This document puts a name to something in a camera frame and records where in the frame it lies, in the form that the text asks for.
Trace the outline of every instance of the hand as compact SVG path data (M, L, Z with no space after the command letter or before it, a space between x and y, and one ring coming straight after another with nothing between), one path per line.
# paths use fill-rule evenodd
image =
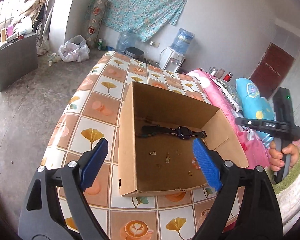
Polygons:
M282 160L284 154L291 154L290 167L292 168L299 159L299 149L294 144L290 143L287 147L282 149L282 152L279 152L275 149L275 142L270 143L269 154L270 158L270 168L273 171L279 171L284 166L284 161Z

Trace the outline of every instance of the smartwatch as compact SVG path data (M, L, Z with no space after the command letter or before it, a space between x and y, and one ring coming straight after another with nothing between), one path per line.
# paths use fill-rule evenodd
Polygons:
M171 134L178 136L180 139L190 139L195 138L206 138L207 134L205 131L201 132L192 132L189 128L185 126L179 126L177 129L162 127L160 125L151 126L145 125L142 127L143 134L155 135L157 133Z

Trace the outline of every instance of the pink bedding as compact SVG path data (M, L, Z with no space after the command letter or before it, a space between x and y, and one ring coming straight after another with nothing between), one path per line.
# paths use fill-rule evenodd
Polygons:
M235 124L236 117L239 117L240 115L232 109L229 102L219 90L218 86L211 81L211 75L202 71L200 73L200 77L197 78L209 97L210 102L214 106L221 108L225 113L245 152L249 162L249 168L253 169L257 165L268 167L270 165L268 150L263 145L261 139L253 132L253 130L243 128L242 126Z

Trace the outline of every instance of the green can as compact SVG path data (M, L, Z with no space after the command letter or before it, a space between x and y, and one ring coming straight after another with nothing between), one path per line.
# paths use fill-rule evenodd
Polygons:
M98 50L102 50L102 42L103 42L103 39L98 40L98 44L97 44Z

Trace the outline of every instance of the red door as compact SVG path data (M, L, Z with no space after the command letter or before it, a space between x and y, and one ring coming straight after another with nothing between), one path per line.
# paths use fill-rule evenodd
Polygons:
M269 98L280 85L290 68L294 58L283 49L271 44L266 51L260 65L251 76L251 81L256 84L260 95Z

